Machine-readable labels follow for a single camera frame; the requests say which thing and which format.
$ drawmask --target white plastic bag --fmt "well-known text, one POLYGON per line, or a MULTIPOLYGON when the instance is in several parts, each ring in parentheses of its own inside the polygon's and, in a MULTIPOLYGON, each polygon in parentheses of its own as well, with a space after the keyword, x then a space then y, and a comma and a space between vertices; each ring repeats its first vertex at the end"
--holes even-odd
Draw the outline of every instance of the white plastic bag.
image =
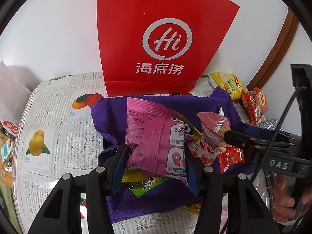
POLYGON ((0 122, 13 136, 16 136, 18 125, 29 99, 31 91, 22 86, 0 62, 0 122))

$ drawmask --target hi logo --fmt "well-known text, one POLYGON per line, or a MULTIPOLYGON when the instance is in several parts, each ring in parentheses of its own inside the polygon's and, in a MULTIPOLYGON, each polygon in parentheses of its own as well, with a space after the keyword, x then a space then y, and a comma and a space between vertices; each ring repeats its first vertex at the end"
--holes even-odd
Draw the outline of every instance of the hi logo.
POLYGON ((158 60, 172 60, 185 54, 192 43, 188 25, 176 18, 163 18, 144 32, 142 44, 146 53, 158 60))

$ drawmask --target red snack package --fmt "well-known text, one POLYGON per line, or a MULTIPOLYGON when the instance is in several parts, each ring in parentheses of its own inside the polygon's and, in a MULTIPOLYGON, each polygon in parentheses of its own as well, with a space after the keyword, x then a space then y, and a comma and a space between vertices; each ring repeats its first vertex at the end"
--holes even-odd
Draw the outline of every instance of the red snack package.
POLYGON ((255 126, 261 116, 268 110, 266 96, 259 88, 255 87, 253 91, 248 93, 242 91, 241 99, 252 121, 252 125, 255 126))
POLYGON ((224 173, 229 166, 236 163, 244 163, 243 150, 236 147, 227 147, 225 151, 218 155, 221 173, 224 173))

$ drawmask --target purple cloth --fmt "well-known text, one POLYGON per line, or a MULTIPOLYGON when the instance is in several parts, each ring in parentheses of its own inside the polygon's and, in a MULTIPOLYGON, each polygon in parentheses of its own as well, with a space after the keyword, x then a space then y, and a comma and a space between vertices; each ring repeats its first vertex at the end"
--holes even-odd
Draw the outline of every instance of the purple cloth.
MULTIPOLYGON (((241 119, 235 110, 230 95, 217 87, 210 97, 194 96, 133 96, 163 104, 164 106, 178 111, 185 116, 199 131, 202 131, 201 123, 197 117, 200 112, 218 113, 220 105, 225 117, 230 120, 231 130, 245 133, 247 124, 241 119)), ((126 108, 127 97, 101 98, 91 108, 94 127, 111 143, 99 154, 98 165, 103 166, 108 157, 115 155, 115 146, 124 143, 126 133, 126 108)), ((212 164, 214 170, 220 172, 218 158, 212 164)), ((245 173, 249 174, 254 170, 246 164, 237 164, 229 167, 227 174, 245 173)), ((112 222, 133 218, 143 214, 166 212, 180 206, 197 201, 193 193, 179 180, 168 180, 160 184, 139 198, 136 198, 132 191, 120 187, 112 197, 107 197, 108 209, 112 222)))

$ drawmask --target brand label on yellow package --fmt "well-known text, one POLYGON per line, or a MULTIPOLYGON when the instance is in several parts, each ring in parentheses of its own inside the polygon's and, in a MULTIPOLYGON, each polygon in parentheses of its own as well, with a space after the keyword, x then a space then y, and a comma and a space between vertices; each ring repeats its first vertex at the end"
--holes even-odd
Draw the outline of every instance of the brand label on yellow package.
POLYGON ((233 100, 241 98, 241 91, 244 89, 244 85, 236 75, 215 72, 210 74, 208 80, 214 88, 219 86, 226 90, 233 100))

